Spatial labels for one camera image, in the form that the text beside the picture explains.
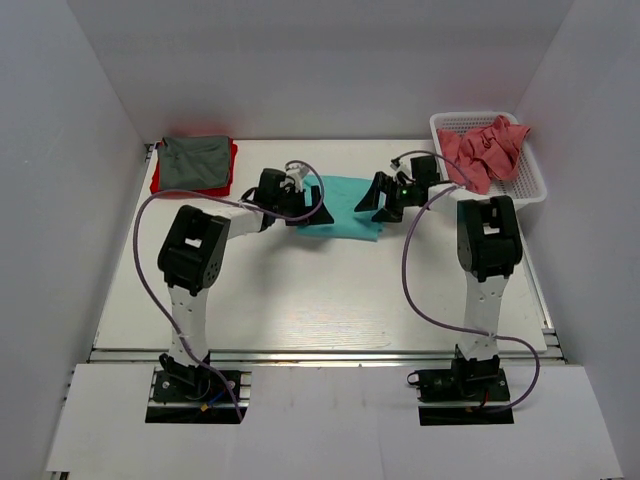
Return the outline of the teal t shirt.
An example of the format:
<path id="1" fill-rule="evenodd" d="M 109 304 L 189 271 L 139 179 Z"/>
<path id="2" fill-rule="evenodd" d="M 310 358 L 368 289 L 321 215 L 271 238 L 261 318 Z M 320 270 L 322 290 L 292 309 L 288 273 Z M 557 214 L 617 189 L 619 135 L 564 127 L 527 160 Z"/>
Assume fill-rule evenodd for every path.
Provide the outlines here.
<path id="1" fill-rule="evenodd" d="M 296 232 L 306 237 L 376 242 L 383 226 L 371 220 L 370 211 L 354 211 L 368 191 L 370 181 L 344 176 L 322 176 L 322 181 L 325 187 L 324 205 L 334 223 L 298 227 Z"/>

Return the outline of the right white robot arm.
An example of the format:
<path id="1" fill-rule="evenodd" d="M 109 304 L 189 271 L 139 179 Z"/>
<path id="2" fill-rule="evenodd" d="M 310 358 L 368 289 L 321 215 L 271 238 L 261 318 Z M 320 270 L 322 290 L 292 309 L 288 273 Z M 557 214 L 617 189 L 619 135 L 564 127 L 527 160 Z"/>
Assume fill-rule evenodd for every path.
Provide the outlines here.
<path id="1" fill-rule="evenodd" d="M 522 260 L 523 246 L 513 200 L 476 194 L 470 191 L 468 178 L 459 184 L 443 180 L 437 166 L 442 158 L 435 152 L 414 150 L 392 159 L 393 172 L 376 172 L 354 209 L 371 213 L 376 223 L 399 223 L 409 207 L 421 214 L 439 211 L 454 219 L 456 254 L 466 279 L 462 325 L 438 321 L 421 312 L 415 302 L 409 305 L 428 323 L 460 334 L 444 380 L 460 397 L 472 399 L 499 382 L 502 297 Z"/>

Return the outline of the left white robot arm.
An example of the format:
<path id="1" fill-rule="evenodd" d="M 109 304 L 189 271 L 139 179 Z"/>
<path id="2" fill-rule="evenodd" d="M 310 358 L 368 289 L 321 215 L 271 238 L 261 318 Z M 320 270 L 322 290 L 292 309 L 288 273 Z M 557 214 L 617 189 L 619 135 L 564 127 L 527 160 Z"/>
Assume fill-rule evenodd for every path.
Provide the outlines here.
<path id="1" fill-rule="evenodd" d="M 191 205 L 178 210 L 157 261 L 176 325 L 170 350 L 160 357 L 160 364 L 188 399 L 199 400 L 214 386 L 215 374 L 208 369 L 206 304 L 221 272 L 227 243 L 263 232 L 278 219 L 287 226 L 334 222 L 324 205 L 323 184 L 303 185 L 310 174 L 317 172 L 304 162 L 289 162 L 283 170 L 266 168 L 238 206 L 215 214 Z"/>

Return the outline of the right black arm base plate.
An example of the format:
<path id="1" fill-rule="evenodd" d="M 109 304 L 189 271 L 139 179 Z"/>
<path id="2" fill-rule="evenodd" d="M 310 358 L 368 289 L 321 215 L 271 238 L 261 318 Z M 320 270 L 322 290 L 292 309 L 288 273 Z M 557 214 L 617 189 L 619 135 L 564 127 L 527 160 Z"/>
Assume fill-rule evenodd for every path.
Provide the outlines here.
<path id="1" fill-rule="evenodd" d="M 503 369 L 496 378 L 461 388 L 449 369 L 414 370 L 406 377 L 418 398 L 419 424 L 489 426 L 514 423 L 510 390 Z"/>

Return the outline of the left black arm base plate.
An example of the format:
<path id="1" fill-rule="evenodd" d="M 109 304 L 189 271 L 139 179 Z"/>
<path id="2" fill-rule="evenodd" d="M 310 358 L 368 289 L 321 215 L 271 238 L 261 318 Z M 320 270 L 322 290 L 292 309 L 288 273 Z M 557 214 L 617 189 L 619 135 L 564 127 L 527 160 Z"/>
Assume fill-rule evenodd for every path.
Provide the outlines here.
<path id="1" fill-rule="evenodd" d="M 251 373 L 184 366 L 164 353 L 154 370 L 146 408 L 147 424 L 238 425 L 250 401 Z"/>

